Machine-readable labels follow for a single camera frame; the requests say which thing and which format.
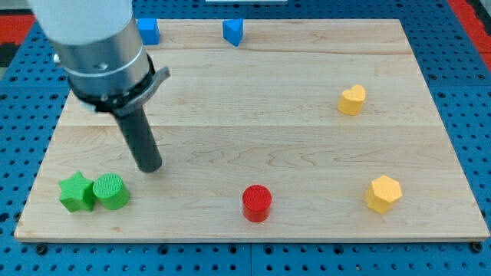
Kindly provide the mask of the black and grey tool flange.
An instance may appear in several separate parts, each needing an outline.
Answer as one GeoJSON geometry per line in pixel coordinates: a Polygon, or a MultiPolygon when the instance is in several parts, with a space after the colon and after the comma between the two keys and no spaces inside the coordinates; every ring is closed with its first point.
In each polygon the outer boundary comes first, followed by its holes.
{"type": "Polygon", "coordinates": [[[69,80],[74,95],[93,111],[112,113],[116,117],[126,117],[139,110],[157,92],[159,86],[170,77],[170,69],[162,67],[155,71],[153,62],[147,55],[149,69],[147,74],[129,87],[119,87],[128,81],[129,74],[124,77],[113,74],[111,77],[97,77],[95,83],[88,87],[77,87],[72,79],[69,80]]]}

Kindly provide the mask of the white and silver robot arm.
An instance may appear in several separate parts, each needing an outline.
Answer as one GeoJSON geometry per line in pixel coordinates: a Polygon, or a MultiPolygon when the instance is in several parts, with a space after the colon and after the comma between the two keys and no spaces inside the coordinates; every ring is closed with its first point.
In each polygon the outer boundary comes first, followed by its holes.
{"type": "Polygon", "coordinates": [[[117,122],[137,167],[151,173],[162,158],[144,104],[170,77],[145,51],[128,0],[28,0],[54,51],[54,62],[82,104],[117,122]]]}

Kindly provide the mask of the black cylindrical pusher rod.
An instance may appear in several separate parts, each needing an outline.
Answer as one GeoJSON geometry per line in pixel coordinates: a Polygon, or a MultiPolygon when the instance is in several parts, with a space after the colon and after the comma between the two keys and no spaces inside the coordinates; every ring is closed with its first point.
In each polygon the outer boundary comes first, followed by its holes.
{"type": "Polygon", "coordinates": [[[157,171],[163,161],[143,108],[122,117],[115,116],[115,120],[138,169],[145,173],[157,171]]]}

